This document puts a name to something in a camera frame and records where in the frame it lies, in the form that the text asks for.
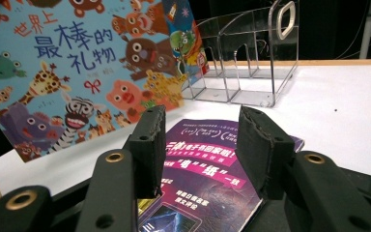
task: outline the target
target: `clear acrylic organizer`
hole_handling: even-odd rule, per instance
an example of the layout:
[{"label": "clear acrylic organizer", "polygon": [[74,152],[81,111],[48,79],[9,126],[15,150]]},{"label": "clear acrylic organizer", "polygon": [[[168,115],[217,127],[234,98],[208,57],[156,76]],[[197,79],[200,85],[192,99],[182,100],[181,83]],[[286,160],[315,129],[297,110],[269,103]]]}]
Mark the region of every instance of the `clear acrylic organizer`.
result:
[{"label": "clear acrylic organizer", "polygon": [[299,2],[199,20],[210,70],[185,99],[273,107],[298,63]]}]

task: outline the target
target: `brass screw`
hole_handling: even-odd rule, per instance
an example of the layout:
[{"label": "brass screw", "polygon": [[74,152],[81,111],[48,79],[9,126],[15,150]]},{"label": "brass screw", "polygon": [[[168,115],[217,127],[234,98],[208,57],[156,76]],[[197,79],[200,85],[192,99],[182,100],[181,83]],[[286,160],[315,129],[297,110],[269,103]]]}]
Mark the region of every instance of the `brass screw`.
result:
[{"label": "brass screw", "polygon": [[8,210],[20,210],[32,204],[38,195],[33,190],[25,190],[13,196],[6,204]]},{"label": "brass screw", "polygon": [[106,161],[108,162],[117,162],[124,158],[123,154],[121,153],[112,153],[106,157]]},{"label": "brass screw", "polygon": [[305,155],[305,159],[310,161],[310,162],[316,163],[316,164],[325,163],[324,158],[322,158],[321,156],[315,155],[315,154]]}]

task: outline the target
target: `purple booklet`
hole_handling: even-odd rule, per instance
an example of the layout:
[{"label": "purple booklet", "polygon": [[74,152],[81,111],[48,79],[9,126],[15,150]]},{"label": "purple booklet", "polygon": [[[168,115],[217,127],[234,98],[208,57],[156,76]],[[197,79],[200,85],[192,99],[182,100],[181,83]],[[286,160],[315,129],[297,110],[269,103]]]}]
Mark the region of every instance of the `purple booklet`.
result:
[{"label": "purple booklet", "polygon": [[241,231],[261,199],[234,152],[237,134],[229,120],[183,119],[169,130],[163,195],[139,201],[140,231]]}]

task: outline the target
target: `white table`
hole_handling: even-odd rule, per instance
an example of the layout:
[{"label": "white table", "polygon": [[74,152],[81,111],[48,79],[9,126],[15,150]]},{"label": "white table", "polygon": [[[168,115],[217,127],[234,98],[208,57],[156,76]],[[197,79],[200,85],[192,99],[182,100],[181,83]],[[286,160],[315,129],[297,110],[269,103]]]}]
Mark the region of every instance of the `white table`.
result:
[{"label": "white table", "polygon": [[[287,133],[303,138],[303,150],[371,175],[371,65],[299,66],[275,107],[256,108]],[[167,113],[167,129],[183,118],[237,121],[239,111],[237,104],[185,101],[184,107]],[[91,177],[97,157],[121,148],[133,129],[117,130],[28,163],[12,150],[0,157],[0,191],[44,185],[54,195],[67,189]]]}]

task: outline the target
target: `children's book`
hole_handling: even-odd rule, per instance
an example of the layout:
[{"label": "children's book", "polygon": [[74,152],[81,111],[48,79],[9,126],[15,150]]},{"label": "children's book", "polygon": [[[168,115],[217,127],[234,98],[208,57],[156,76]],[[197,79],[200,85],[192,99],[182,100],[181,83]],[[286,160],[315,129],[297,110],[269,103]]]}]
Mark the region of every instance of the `children's book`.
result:
[{"label": "children's book", "polygon": [[[139,202],[141,232],[241,231],[261,199],[235,154],[238,122],[183,119],[166,134],[162,196]],[[295,150],[303,140],[292,136]]]},{"label": "children's book", "polygon": [[186,0],[0,0],[0,129],[24,161],[182,106],[206,67]]}]

